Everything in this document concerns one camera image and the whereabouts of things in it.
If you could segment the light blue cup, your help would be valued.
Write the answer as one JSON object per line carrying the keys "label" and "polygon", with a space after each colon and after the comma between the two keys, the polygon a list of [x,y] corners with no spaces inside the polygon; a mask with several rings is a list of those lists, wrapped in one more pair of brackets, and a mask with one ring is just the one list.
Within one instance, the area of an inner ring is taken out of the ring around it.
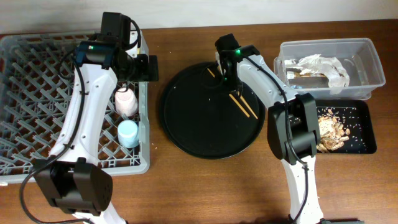
{"label": "light blue cup", "polygon": [[134,148],[139,145],[139,127],[131,120],[124,120],[118,126],[118,141],[126,148]]}

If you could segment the white napkin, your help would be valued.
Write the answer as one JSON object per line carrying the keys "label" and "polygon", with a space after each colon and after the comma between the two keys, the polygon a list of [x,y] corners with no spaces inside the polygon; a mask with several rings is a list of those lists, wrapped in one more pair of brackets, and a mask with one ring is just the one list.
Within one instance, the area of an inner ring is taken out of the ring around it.
{"label": "white napkin", "polygon": [[285,74],[287,71],[303,73],[321,73],[326,78],[297,78],[288,80],[289,85],[302,85],[304,89],[337,88],[339,93],[342,88],[349,87],[350,77],[342,63],[336,57],[322,57],[313,54],[300,59],[284,60]]}

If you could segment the food scraps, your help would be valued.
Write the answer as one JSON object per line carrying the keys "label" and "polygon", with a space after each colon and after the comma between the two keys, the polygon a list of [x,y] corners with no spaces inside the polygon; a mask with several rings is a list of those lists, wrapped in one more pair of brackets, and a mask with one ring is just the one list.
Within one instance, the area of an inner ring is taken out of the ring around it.
{"label": "food scraps", "polygon": [[351,130],[344,124],[345,120],[337,116],[331,108],[319,109],[318,112],[321,112],[318,116],[321,140],[317,150],[329,153],[342,148],[351,134]]}

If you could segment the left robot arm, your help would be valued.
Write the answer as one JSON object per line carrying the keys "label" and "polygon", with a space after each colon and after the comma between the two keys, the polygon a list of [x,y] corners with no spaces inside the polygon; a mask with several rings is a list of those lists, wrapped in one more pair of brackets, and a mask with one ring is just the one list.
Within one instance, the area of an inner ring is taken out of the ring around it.
{"label": "left robot arm", "polygon": [[111,203],[112,177],[98,166],[100,132],[117,83],[156,82],[157,57],[148,53],[137,23],[119,12],[104,12],[100,31],[67,57],[75,81],[65,122],[48,158],[37,159],[28,178],[73,223],[122,223]]}

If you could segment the wooden chopstick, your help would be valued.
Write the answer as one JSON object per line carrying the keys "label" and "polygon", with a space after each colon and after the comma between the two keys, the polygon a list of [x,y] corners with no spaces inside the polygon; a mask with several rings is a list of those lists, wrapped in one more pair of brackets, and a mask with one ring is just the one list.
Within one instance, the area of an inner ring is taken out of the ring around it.
{"label": "wooden chopstick", "polygon": [[[207,68],[206,70],[213,78],[215,78],[215,74],[209,68]],[[229,97],[234,101],[236,106],[245,114],[245,116],[247,118],[249,118],[250,117],[249,113],[242,107],[242,105],[238,102],[238,100],[231,93],[229,94]]]}
{"label": "wooden chopstick", "polygon": [[[251,106],[249,105],[249,103],[246,101],[246,99],[243,97],[243,95],[239,96],[239,99],[241,100],[241,102],[245,105],[245,107],[251,112],[251,114],[258,119],[257,114],[253,111],[253,109],[251,108]],[[248,112],[243,108],[243,106],[240,105],[240,109],[245,113],[245,115],[247,117],[250,117],[250,115],[248,114]]]}

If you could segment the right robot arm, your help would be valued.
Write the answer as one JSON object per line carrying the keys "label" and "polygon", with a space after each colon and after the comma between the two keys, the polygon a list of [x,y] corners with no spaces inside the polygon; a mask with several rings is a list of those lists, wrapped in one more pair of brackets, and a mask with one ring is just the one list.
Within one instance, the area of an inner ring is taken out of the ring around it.
{"label": "right robot arm", "polygon": [[321,137],[314,97],[285,85],[255,46],[239,45],[233,34],[221,36],[215,47],[222,84],[233,93],[242,93],[243,85],[247,85],[267,110],[267,141],[287,177],[289,221],[323,223],[315,182]]}

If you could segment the pink cup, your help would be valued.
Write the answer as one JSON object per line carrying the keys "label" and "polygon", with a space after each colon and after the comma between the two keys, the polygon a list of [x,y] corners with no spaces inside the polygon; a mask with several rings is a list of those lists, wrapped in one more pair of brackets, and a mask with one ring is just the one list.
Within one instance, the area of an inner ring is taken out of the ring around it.
{"label": "pink cup", "polygon": [[138,100],[135,93],[126,87],[118,89],[115,93],[115,107],[118,114],[133,116],[138,111]]}

